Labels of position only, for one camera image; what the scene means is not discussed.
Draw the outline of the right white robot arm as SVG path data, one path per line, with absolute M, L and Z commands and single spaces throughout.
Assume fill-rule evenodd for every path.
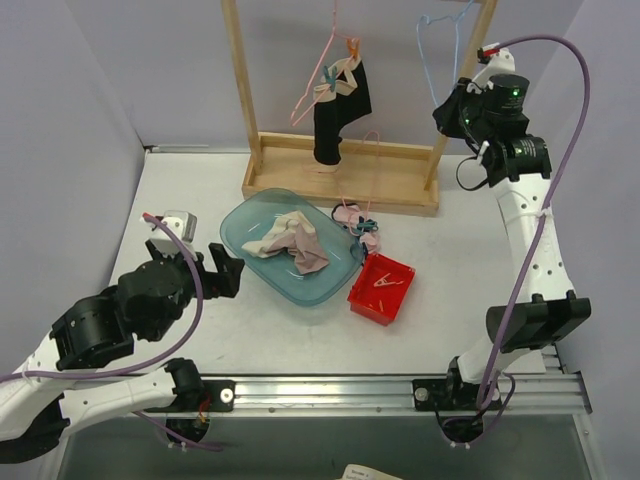
M 507 303 L 487 310 L 485 334 L 450 362 L 443 395 L 456 409 L 483 405 L 496 374 L 565 338 L 591 315 L 560 252 L 547 198 L 556 178 L 546 142 L 527 131 L 528 87 L 516 74 L 494 74 L 484 84 L 462 77 L 433 113 L 439 132 L 464 140 L 484 168 L 516 277 Z

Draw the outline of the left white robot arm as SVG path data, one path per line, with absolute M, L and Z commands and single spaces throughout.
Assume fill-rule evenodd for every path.
M 104 387 L 77 390 L 111 362 L 128 357 L 138 340 L 157 342 L 190 303 L 233 298 L 244 261 L 212 243 L 216 266 L 208 272 L 201 253 L 167 242 L 146 243 L 150 258 L 116 284 L 83 298 L 56 322 L 14 373 L 1 379 L 1 461 L 19 464 L 41 457 L 79 430 L 141 410 L 190 411 L 214 397 L 195 363 L 172 351 L 145 361 L 153 372 Z

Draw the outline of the blue wire hanger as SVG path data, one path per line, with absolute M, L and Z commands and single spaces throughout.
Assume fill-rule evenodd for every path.
M 429 97 L 431 99 L 434 110 L 442 106 L 444 101 L 440 100 L 436 94 L 433 76 L 431 74 L 429 61 L 426 55 L 427 50 L 424 42 L 424 33 L 429 27 L 431 27 L 434 24 L 448 22 L 452 25 L 453 34 L 454 34 L 454 47 L 453 47 L 452 64 L 451 64 L 451 88 L 449 90 L 449 92 L 452 93 L 458 79 L 458 74 L 461 72 L 461 24 L 466 19 L 468 12 L 471 9 L 471 6 L 473 4 L 475 4 L 475 1 L 472 1 L 472 0 L 463 1 L 463 7 L 461 7 L 460 10 L 457 11 L 456 13 L 450 13 L 450 14 L 441 15 L 437 17 L 434 17 L 429 14 L 422 14 L 416 21 L 416 25 L 415 25 L 416 45 L 418 49 L 421 67 L 424 74 L 424 79 L 426 81 Z

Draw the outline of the pink underwear navy trim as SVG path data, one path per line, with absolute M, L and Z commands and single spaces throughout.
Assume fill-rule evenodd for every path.
M 342 203 L 331 211 L 331 219 L 353 236 L 364 256 L 380 251 L 378 223 L 356 203 Z

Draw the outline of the beige pink underwear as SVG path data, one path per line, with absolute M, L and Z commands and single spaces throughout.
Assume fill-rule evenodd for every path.
M 261 259 L 285 251 L 301 275 L 318 272 L 329 265 L 316 228 L 300 210 L 278 216 L 261 239 L 245 242 L 242 250 Z

